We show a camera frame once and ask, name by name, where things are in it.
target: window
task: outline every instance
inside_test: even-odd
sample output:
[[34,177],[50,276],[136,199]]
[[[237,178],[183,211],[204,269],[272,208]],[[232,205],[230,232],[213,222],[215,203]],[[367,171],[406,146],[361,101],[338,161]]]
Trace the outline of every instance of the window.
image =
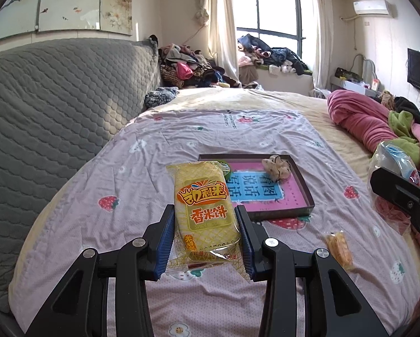
[[236,38],[250,34],[271,48],[286,47],[302,57],[300,0],[233,0]]

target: yellow snack wrapper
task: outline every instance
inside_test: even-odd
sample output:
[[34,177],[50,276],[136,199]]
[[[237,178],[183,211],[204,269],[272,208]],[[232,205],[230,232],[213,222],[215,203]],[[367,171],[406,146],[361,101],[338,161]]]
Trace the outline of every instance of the yellow snack wrapper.
[[352,270],[353,258],[352,252],[348,249],[347,240],[343,231],[332,233],[325,237],[327,242],[328,251],[332,254],[336,261],[342,266],[346,271]]
[[166,167],[175,179],[176,219],[167,274],[229,262],[247,277],[222,166],[217,161],[202,161]]

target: wall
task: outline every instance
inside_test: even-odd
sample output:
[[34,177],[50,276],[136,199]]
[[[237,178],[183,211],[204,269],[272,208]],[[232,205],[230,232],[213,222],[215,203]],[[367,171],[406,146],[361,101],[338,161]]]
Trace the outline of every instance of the wall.
[[[160,0],[161,44],[182,44],[199,30],[200,25],[194,19],[198,8],[196,0]],[[193,50],[200,49],[207,53],[207,29],[207,27],[202,28],[194,38],[190,39],[187,45],[191,46]]]
[[338,67],[348,69],[347,24],[341,20],[346,16],[346,0],[332,0],[333,4],[333,53],[330,61],[329,77],[334,76]]
[[[353,2],[345,0],[345,16],[353,16]],[[393,19],[361,17],[347,23],[347,63],[350,68],[357,53],[375,62],[376,73],[384,88],[404,96],[420,107],[420,91],[407,82],[407,49],[420,50],[420,17],[408,0],[387,0]],[[354,24],[356,46],[354,49]]]
[[63,38],[112,38],[142,40],[155,34],[161,41],[161,22],[158,0],[132,0],[133,35],[98,30],[65,30],[47,33],[28,33],[0,40],[0,51],[42,40]]

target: plastic bag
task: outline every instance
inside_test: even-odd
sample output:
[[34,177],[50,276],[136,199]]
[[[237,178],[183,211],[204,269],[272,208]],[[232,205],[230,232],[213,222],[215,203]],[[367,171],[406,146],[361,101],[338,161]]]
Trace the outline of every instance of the plastic bag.
[[175,178],[175,239],[167,274],[231,263],[246,277],[240,231],[224,179],[229,166],[217,161],[166,167]]
[[352,252],[350,252],[348,248],[344,232],[331,233],[325,237],[325,240],[327,242],[328,251],[330,251],[342,268],[346,271],[352,270],[354,268]]
[[403,235],[410,228],[409,216],[372,191],[370,185],[371,176],[373,171],[380,167],[387,168],[420,187],[419,172],[411,158],[401,148],[389,141],[381,142],[371,159],[368,173],[368,190],[372,206],[392,229]]

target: headboard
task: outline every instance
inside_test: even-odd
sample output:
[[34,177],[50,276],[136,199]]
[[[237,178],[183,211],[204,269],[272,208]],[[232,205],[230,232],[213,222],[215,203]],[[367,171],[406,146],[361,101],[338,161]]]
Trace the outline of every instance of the headboard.
[[0,311],[24,239],[56,192],[158,87],[151,39],[60,39],[0,53]]

